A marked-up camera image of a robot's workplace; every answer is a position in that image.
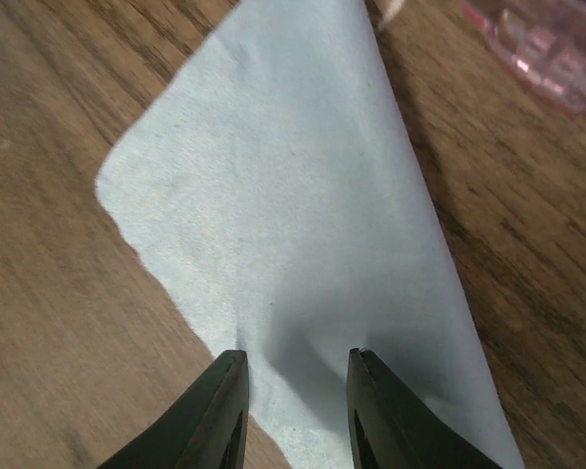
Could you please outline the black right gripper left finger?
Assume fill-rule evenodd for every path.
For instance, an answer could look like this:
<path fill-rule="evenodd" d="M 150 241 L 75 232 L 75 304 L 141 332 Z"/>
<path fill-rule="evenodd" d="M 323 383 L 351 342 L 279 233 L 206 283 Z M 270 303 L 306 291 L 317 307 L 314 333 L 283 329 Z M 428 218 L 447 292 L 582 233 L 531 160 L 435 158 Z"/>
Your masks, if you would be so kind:
<path fill-rule="evenodd" d="M 227 350 L 154 423 L 101 466 L 241 469 L 248 408 L 247 355 Z"/>

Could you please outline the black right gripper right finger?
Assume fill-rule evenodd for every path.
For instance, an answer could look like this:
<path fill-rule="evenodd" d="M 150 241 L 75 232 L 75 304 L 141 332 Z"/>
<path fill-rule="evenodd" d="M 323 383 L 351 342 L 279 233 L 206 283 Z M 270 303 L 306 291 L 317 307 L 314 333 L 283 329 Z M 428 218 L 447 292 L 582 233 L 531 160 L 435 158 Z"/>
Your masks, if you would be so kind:
<path fill-rule="evenodd" d="M 371 350 L 349 351 L 347 406 L 356 469 L 499 469 Z"/>

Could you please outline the light blue cleaning cloth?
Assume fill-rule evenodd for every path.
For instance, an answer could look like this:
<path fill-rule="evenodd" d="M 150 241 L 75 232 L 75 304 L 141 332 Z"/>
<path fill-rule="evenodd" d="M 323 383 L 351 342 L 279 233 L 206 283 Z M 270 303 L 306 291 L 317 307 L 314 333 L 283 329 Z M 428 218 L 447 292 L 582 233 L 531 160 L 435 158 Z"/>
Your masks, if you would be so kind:
<path fill-rule="evenodd" d="M 243 1 L 122 136 L 100 204 L 294 468 L 349 468 L 348 352 L 523 460 L 365 5 Z"/>

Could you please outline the pink transparent sunglasses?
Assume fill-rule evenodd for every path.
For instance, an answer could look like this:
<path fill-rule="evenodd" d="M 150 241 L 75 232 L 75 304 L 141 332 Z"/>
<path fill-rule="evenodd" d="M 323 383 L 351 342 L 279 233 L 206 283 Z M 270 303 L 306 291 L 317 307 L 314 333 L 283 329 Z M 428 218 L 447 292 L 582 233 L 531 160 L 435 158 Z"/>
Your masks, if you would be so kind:
<path fill-rule="evenodd" d="M 463 1 L 490 50 L 538 95 L 586 112 L 586 1 Z"/>

